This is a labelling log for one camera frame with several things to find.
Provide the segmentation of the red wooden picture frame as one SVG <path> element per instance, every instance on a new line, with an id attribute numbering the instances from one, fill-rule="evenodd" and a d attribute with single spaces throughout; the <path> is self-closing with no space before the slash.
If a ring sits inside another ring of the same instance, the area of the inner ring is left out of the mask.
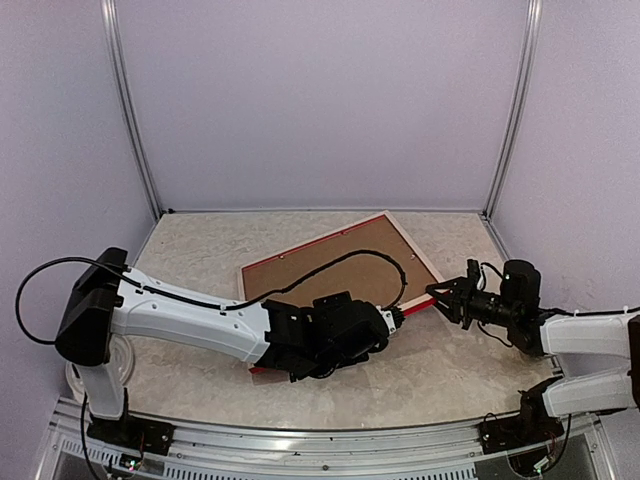
<path id="1" fill-rule="evenodd" d="M 275 310 L 270 346 L 251 370 L 299 381 L 364 363 L 432 305 L 425 288 L 441 278 L 388 212 L 246 265 L 244 298 Z"/>

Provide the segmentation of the brown backing board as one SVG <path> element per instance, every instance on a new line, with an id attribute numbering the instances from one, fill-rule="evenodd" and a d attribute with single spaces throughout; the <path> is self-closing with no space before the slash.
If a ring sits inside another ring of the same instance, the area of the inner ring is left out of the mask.
<path id="1" fill-rule="evenodd" d="M 425 287 L 444 280 L 399 221 L 383 211 L 241 266 L 238 272 L 241 298 L 249 300 L 284 288 L 311 270 L 361 249 L 380 252 L 395 260 L 405 272 L 406 285 L 401 285 L 400 274 L 392 264 L 375 256 L 358 255 L 273 298 L 309 306 L 317 298 L 347 291 L 354 299 L 378 306 L 395 303 L 403 311 L 413 313 L 429 305 L 431 297 L 425 293 Z"/>

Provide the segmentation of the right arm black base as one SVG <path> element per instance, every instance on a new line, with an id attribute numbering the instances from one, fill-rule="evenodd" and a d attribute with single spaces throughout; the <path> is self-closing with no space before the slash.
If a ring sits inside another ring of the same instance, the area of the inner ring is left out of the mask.
<path id="1" fill-rule="evenodd" d="M 562 437 L 562 422 L 554 418 L 526 420 L 520 415 L 486 418 L 478 425 L 485 455 L 518 449 Z"/>

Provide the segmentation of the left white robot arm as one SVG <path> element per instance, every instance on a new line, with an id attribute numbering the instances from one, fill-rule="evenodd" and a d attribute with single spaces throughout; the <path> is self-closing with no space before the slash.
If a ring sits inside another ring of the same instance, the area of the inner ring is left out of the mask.
<path id="1" fill-rule="evenodd" d="M 368 361 L 383 351 L 405 320 L 395 302 L 376 306 L 347 292 L 316 299 L 309 307 L 274 300 L 269 291 L 232 301 L 159 281 L 127 263 L 125 250 L 110 247 L 98 258 L 62 257 L 29 272 L 14 300 L 19 328 L 28 283 L 63 264 L 84 264 L 52 340 L 25 336 L 55 348 L 73 364 L 84 386 L 86 408 L 121 445 L 140 434 L 128 413 L 128 393 L 110 364 L 113 335 L 148 337 L 222 353 L 257 368 L 284 372 L 292 382 L 322 379 Z"/>

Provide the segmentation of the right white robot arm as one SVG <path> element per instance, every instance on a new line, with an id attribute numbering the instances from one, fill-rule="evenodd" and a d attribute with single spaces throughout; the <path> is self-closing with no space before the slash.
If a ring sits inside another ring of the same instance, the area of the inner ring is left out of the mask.
<path id="1" fill-rule="evenodd" d="M 506 345 L 535 358 L 564 354 L 615 356 L 625 365 L 574 378 L 553 377 L 521 394 L 511 433 L 535 442 L 552 421 L 583 412 L 620 411 L 639 405 L 639 310 L 567 312 L 540 305 L 541 274 L 528 261 L 504 263 L 496 293 L 482 289 L 483 264 L 470 259 L 467 273 L 425 291 L 450 322 L 505 329 Z"/>

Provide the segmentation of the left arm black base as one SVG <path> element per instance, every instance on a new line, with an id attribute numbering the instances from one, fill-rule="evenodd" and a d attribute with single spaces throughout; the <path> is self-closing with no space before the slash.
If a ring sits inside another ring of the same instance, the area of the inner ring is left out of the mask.
<path id="1" fill-rule="evenodd" d="M 175 426 L 156 420 L 127 417 L 120 420 L 92 419 L 87 435 L 104 443 L 142 454 L 167 456 L 173 441 Z"/>

